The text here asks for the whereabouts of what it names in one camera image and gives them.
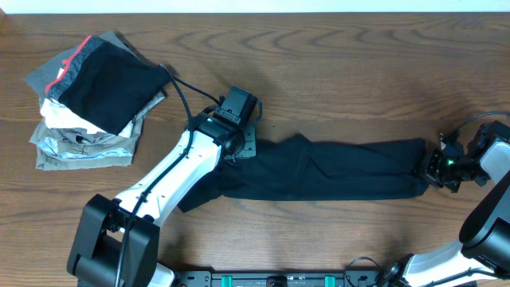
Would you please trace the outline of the black shorts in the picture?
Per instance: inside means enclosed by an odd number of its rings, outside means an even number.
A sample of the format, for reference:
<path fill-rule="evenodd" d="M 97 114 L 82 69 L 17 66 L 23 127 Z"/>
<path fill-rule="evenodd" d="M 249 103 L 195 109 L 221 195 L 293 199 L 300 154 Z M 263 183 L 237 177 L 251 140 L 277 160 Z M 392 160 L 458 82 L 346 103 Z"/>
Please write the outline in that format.
<path fill-rule="evenodd" d="M 220 196 L 263 201 L 409 199 L 428 183 L 417 172 L 422 139 L 347 144 L 294 135 L 257 141 L 257 154 L 220 162 L 178 203 L 182 212 Z"/>

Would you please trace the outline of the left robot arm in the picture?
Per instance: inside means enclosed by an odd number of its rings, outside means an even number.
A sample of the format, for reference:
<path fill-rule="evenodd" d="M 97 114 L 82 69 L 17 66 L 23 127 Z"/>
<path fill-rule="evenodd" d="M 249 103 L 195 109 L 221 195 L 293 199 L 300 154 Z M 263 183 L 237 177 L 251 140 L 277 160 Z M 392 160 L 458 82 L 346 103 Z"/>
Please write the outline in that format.
<path fill-rule="evenodd" d="M 218 106 L 193 117 L 174 149 L 115 198 L 84 206 L 67 262 L 79 286 L 170 286 L 173 270 L 158 261 L 160 229 L 204 175 L 223 159 L 256 154 L 253 110 L 262 103 L 233 87 Z"/>

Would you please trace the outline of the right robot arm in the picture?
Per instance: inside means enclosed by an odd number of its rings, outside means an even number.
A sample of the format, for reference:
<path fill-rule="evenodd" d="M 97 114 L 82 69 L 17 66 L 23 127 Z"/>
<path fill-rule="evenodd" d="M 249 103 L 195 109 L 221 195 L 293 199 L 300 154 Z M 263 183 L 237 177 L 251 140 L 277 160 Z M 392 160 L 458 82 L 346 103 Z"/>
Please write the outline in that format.
<path fill-rule="evenodd" d="M 482 124 L 467 151 L 457 133 L 429 153 L 421 174 L 436 187 L 458 191 L 461 183 L 494 187 L 470 213 L 456 241 L 427 254 L 409 255 L 388 273 L 389 286 L 474 286 L 509 278 L 509 127 Z"/>

